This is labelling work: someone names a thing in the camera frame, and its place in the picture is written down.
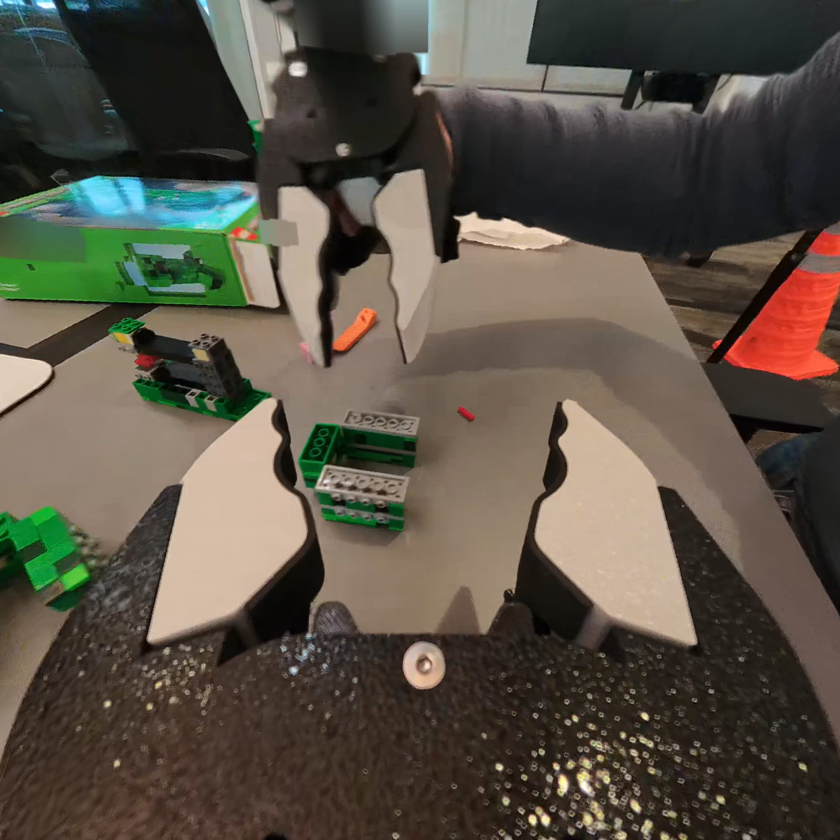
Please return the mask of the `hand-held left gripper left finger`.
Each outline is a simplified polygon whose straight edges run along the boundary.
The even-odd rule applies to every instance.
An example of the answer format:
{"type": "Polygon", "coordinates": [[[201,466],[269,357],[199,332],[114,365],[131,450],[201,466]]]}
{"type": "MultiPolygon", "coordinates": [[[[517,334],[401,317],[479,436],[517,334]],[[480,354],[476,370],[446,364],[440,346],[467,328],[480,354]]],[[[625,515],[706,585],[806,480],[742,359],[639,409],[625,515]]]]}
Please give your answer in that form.
{"type": "Polygon", "coordinates": [[[297,481],[285,408],[273,397],[198,457],[180,483],[150,648],[219,632],[247,649],[309,633],[324,562],[297,481]]]}

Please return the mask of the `green toy brick box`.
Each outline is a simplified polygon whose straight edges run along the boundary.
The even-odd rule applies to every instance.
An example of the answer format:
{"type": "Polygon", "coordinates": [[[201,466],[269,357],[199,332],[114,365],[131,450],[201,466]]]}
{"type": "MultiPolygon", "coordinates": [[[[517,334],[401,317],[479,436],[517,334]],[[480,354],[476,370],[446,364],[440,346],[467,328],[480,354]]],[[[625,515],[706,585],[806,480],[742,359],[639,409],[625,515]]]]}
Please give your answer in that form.
{"type": "Polygon", "coordinates": [[[1,208],[5,300],[277,309],[257,186],[98,175],[1,208]]]}

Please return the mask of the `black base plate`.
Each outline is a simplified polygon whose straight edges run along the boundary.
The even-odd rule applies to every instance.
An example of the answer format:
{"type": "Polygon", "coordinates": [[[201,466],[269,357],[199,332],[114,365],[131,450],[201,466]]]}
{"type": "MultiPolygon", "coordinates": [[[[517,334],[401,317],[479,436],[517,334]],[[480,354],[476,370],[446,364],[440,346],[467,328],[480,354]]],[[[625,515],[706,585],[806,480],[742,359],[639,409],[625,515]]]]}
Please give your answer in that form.
{"type": "Polygon", "coordinates": [[[835,419],[816,385],[725,362],[701,364],[743,442],[759,431],[821,432],[835,419]]]}

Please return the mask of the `grey desk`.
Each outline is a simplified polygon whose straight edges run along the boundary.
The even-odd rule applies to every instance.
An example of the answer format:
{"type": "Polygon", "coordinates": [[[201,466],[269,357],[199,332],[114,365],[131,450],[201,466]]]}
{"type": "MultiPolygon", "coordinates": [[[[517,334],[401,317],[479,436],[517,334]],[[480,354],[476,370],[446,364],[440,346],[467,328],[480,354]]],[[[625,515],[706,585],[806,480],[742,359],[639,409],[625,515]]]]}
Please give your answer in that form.
{"type": "MultiPolygon", "coordinates": [[[[486,631],[515,585],[554,408],[573,400],[678,491],[739,567],[838,736],[838,615],[641,258],[462,245],[437,278],[411,365],[396,347],[388,266],[377,255],[343,280],[337,329],[365,307],[380,323],[326,370],[304,360],[277,310],[163,307],[146,319],[174,338],[223,337],[244,375],[283,401],[295,458],[312,425],[350,409],[421,419],[404,533],[315,514],[325,567],[315,603],[342,602],[365,633],[419,633],[437,628],[442,596],[466,587],[486,631]]],[[[107,335],[127,314],[109,311],[102,339],[2,417],[2,511],[55,507],[108,553],[230,428],[141,401],[132,356],[107,335]]]]}

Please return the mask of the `large dark screen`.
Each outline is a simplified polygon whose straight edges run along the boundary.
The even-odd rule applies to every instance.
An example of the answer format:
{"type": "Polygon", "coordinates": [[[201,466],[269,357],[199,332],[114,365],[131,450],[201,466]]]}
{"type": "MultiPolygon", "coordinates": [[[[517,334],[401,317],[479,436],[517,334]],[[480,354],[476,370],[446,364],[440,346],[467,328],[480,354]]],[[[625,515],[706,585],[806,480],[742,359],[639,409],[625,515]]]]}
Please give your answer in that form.
{"type": "Polygon", "coordinates": [[[538,1],[527,62],[767,77],[838,30],[838,1],[538,1]]]}

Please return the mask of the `orange brick separator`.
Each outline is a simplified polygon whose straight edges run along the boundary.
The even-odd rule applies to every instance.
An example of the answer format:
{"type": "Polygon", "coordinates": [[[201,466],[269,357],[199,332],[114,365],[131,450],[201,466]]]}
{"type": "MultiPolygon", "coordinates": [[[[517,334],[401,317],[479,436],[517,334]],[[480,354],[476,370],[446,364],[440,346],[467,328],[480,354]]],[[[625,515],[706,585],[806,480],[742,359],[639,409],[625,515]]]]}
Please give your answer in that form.
{"type": "Polygon", "coordinates": [[[377,311],[371,308],[361,309],[351,325],[333,341],[332,350],[344,354],[366,336],[378,322],[377,311]]]}

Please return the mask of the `green and grey brick frame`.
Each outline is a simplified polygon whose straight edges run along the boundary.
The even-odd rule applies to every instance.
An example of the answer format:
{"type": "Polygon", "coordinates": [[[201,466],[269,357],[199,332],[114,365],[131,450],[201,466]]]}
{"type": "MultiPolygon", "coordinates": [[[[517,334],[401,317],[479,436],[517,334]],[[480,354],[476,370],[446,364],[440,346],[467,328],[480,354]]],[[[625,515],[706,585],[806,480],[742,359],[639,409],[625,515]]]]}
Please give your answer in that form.
{"type": "Polygon", "coordinates": [[[315,423],[298,466],[323,520],[402,532],[419,425],[418,416],[357,410],[315,423]]]}

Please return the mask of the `person's right forearm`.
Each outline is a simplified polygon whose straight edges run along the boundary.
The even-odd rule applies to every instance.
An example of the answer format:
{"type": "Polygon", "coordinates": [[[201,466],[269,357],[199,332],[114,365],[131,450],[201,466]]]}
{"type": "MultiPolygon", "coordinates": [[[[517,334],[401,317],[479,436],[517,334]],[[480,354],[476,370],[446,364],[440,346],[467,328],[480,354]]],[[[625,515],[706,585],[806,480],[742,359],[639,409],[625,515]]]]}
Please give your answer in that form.
{"type": "Polygon", "coordinates": [[[440,94],[456,215],[676,258],[839,218],[839,40],[704,114],[440,94]]]}

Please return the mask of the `orange traffic cone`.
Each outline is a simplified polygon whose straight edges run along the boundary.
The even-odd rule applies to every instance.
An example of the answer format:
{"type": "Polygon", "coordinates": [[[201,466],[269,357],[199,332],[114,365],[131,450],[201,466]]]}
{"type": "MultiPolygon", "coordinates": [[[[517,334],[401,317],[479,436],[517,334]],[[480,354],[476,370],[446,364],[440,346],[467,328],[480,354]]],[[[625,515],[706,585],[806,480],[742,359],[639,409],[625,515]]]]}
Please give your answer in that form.
{"type": "Polygon", "coordinates": [[[838,288],[839,225],[834,224],[825,228],[724,361],[796,381],[833,375],[838,363],[818,345],[838,288]]]}

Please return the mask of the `black stand leg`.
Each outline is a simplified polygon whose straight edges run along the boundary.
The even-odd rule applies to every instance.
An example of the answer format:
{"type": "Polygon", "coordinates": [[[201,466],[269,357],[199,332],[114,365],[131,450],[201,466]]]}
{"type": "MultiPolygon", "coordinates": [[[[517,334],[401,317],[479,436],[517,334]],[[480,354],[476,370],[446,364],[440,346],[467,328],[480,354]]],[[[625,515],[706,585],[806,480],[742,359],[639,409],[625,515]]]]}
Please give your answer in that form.
{"type": "Polygon", "coordinates": [[[782,257],[776,267],[773,268],[763,286],[755,294],[743,313],[731,326],[730,330],[718,345],[712,349],[706,364],[719,364],[726,359],[728,352],[761,314],[761,311],[778,289],[783,286],[791,273],[808,256],[814,243],[824,232],[824,228],[821,230],[807,230],[795,242],[794,246],[782,257]]]}

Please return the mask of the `white book stand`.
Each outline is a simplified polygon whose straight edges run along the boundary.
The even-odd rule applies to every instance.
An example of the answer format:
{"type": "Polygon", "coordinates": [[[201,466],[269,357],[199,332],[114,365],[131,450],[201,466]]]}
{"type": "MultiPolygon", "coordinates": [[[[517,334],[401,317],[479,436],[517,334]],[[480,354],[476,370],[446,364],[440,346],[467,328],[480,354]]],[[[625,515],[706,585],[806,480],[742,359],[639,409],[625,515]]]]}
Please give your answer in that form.
{"type": "Polygon", "coordinates": [[[41,391],[54,378],[54,368],[42,360],[1,353],[1,415],[41,391]]]}

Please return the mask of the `white crumpled paper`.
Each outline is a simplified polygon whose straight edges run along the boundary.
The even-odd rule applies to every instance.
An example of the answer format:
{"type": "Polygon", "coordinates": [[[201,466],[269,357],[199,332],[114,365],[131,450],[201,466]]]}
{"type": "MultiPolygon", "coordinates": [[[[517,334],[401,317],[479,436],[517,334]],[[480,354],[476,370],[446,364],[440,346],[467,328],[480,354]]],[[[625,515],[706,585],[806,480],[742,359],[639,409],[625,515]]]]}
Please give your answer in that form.
{"type": "Polygon", "coordinates": [[[567,246],[571,240],[540,227],[529,227],[510,219],[485,219],[475,213],[456,217],[458,241],[498,249],[546,251],[567,246]]]}

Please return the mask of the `person's leg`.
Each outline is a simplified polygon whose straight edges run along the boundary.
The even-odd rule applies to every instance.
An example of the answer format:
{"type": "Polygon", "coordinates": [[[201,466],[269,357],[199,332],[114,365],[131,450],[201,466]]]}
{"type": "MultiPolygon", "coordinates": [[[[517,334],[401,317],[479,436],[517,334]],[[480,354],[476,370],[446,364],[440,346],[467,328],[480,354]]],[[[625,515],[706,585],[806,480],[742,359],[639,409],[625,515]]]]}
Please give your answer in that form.
{"type": "Polygon", "coordinates": [[[757,466],[805,556],[839,608],[839,418],[766,448],[757,466]]]}

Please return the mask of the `black and green brick model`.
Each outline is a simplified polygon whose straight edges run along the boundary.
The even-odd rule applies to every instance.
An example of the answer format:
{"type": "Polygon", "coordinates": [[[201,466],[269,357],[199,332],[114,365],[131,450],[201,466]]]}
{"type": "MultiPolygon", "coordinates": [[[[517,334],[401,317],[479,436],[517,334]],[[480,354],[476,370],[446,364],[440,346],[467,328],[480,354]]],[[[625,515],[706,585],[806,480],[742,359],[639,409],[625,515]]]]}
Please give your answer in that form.
{"type": "Polygon", "coordinates": [[[237,422],[271,398],[242,375],[219,336],[165,337],[133,318],[114,323],[108,332],[133,355],[133,389],[147,403],[237,422]]]}

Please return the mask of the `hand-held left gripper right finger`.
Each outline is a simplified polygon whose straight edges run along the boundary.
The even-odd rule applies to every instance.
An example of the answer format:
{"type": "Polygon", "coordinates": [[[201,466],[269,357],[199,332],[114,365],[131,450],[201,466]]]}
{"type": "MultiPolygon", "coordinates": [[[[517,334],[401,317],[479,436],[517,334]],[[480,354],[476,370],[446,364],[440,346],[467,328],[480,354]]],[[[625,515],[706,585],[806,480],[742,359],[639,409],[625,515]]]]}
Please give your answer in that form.
{"type": "Polygon", "coordinates": [[[516,600],[552,633],[596,651],[617,632],[697,645],[656,479],[573,400],[558,402],[516,600]]]}

